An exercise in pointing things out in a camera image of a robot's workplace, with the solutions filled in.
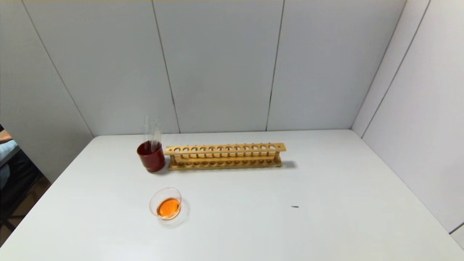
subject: white wall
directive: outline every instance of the white wall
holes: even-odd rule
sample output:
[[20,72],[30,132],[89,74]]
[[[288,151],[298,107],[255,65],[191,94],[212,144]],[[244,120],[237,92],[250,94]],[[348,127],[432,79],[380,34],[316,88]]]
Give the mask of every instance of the white wall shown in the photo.
[[264,131],[283,1],[155,1],[181,132]]
[[351,128],[404,3],[286,1],[267,130]]
[[451,231],[464,221],[464,1],[431,1],[363,140]]
[[151,1],[25,1],[95,136],[143,133],[144,115],[178,133]]
[[408,0],[406,2],[382,63],[353,123],[352,130],[360,137],[364,135],[400,67],[429,2],[430,0]]
[[93,138],[21,1],[0,1],[0,122],[51,182]]

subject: table surface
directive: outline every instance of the table surface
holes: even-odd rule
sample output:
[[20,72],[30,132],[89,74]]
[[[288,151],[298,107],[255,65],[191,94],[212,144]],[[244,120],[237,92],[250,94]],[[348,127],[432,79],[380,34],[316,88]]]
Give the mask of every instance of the table surface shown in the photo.
[[[143,168],[141,135],[100,136],[0,248],[0,260],[464,260],[464,251],[352,131],[197,133],[165,145],[283,142],[282,168]],[[164,187],[184,216],[148,209]]]

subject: person's arm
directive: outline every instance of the person's arm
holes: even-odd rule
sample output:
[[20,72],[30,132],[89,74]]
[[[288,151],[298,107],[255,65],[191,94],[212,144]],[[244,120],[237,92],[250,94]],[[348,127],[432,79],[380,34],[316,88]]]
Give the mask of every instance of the person's arm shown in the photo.
[[0,131],[0,144],[8,142],[12,140],[13,138],[8,134],[6,130]]

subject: wooden test tube rack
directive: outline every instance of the wooden test tube rack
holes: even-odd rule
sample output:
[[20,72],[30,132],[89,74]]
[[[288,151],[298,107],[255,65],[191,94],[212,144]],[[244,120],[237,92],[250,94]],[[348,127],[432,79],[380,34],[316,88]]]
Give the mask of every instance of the wooden test tube rack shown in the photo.
[[281,167],[283,143],[169,146],[169,170],[215,170]]

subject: dark red container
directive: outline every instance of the dark red container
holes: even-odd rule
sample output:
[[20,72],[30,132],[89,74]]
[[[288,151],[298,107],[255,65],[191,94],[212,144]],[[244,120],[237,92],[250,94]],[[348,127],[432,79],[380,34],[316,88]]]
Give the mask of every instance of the dark red container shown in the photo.
[[150,142],[144,142],[137,148],[137,154],[148,172],[157,172],[164,167],[165,163],[163,146],[160,146],[155,152],[151,152],[149,148]]

